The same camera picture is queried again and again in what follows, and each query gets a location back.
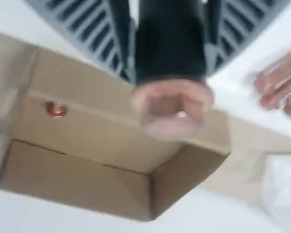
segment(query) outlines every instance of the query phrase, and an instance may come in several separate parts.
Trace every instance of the white surface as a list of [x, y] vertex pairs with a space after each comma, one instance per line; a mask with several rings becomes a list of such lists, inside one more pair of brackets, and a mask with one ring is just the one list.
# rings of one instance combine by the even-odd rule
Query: white surface
[[[130, 0], [138, 14], [138, 0]], [[90, 63], [62, 39], [23, 0], [0, 0], [0, 32]], [[267, 113], [258, 105], [252, 75], [291, 49], [291, 5], [228, 67], [209, 80], [215, 107], [266, 128], [291, 136], [291, 121], [280, 112]]]
[[262, 182], [263, 203], [286, 233], [291, 233], [291, 154], [270, 154]]
[[199, 189], [193, 190], [150, 223], [125, 220], [0, 190], [0, 233], [124, 232], [280, 233], [263, 212]]

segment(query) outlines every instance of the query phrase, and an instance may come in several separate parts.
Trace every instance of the brown cardboard box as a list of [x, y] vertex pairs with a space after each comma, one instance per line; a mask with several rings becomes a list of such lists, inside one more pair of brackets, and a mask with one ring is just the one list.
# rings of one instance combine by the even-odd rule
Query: brown cardboard box
[[[158, 141], [139, 129], [130, 91], [103, 71], [40, 51], [0, 188], [140, 221], [158, 217], [226, 159], [227, 116], [210, 111], [188, 142]], [[67, 105], [67, 116], [50, 117], [47, 101]]]

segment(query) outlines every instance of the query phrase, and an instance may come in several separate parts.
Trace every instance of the box flap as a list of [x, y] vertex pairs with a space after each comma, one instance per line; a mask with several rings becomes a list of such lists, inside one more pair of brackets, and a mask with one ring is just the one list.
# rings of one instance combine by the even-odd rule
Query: box flap
[[74, 106], [65, 118], [53, 119], [45, 102], [26, 98], [15, 139], [123, 169], [150, 174], [178, 153], [177, 142], [151, 138], [134, 126], [91, 114]]
[[116, 216], [151, 219], [147, 176], [14, 141], [0, 188]]
[[176, 157], [158, 168], [152, 174], [153, 218], [203, 182], [226, 158], [226, 154], [185, 146]]

